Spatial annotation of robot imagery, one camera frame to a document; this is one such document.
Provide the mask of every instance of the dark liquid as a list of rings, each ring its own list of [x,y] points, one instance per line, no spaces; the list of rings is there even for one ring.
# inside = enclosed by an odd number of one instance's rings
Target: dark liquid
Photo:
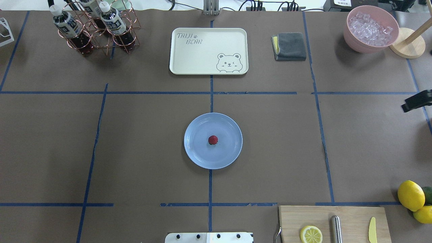
[[[65,22],[67,16],[67,12],[63,11],[62,15],[53,17],[54,23]],[[85,57],[93,52],[93,43],[90,41],[90,37],[86,36],[82,31],[79,35],[74,38],[70,38],[69,40]]]
[[[93,22],[95,23],[96,27],[98,27],[101,30],[104,30],[103,34],[106,37],[111,36],[111,34],[108,31],[106,31],[107,27],[105,26],[104,22],[101,19],[93,19]]]
[[[120,36],[115,36],[115,41],[119,44],[120,49],[124,51],[131,51],[135,45],[135,40],[129,32],[126,32]]]
[[[112,20],[116,15],[118,15],[118,10],[111,8],[110,11],[101,14],[101,18],[104,20]],[[119,45],[120,49],[130,52],[133,50],[135,45],[135,40],[133,39],[130,32],[125,32],[121,35],[115,35],[115,41]]]
[[[82,32],[77,37],[70,39],[70,41],[85,57],[93,52],[93,44],[90,41],[90,38]]]

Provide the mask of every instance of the metal bracket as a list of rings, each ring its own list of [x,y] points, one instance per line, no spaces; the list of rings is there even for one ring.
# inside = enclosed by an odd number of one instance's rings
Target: metal bracket
[[[402,109],[403,112],[408,112],[423,106],[432,106],[432,90],[424,90],[406,99]]]
[[[280,238],[280,242],[282,242],[282,236],[280,235],[282,233],[282,227],[279,227],[279,230],[277,231],[276,235],[274,236],[274,243],[277,243],[277,237]]]
[[[169,233],[165,243],[254,243],[249,232]]]
[[[14,41],[12,31],[5,18],[0,18],[0,46],[4,46]]]
[[[219,0],[204,0],[204,15],[219,15]]]

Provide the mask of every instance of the wooden cutting board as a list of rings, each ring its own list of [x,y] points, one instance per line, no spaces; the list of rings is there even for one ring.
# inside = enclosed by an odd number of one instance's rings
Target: wooden cutting board
[[[371,217],[376,218],[378,243],[391,243],[385,209],[382,207],[331,207],[331,206],[279,206],[282,242],[301,243],[300,230],[306,225],[318,227],[323,243],[332,243],[330,218],[340,218],[344,243],[369,243],[368,229]]]

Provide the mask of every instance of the yellow knife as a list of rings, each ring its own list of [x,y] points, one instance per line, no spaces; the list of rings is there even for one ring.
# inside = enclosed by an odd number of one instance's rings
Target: yellow knife
[[[375,224],[375,217],[372,217],[371,222],[369,223],[369,242],[377,243],[377,229]]]

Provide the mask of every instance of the tray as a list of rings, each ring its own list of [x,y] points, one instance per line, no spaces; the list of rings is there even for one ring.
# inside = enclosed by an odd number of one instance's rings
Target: tray
[[[210,136],[218,143],[210,145]],[[221,169],[234,162],[243,146],[237,123],[220,113],[206,113],[195,118],[184,133],[184,149],[189,158],[206,169]]]
[[[249,69],[246,31],[240,28],[177,28],[169,69],[178,75],[241,75]]]
[[[378,242],[391,243],[384,208],[346,206],[279,206],[282,242],[301,243],[300,230],[306,225],[318,227],[323,234],[323,242],[333,242],[330,228],[333,215],[340,218],[343,242],[369,243],[369,222],[371,217],[375,217]]]

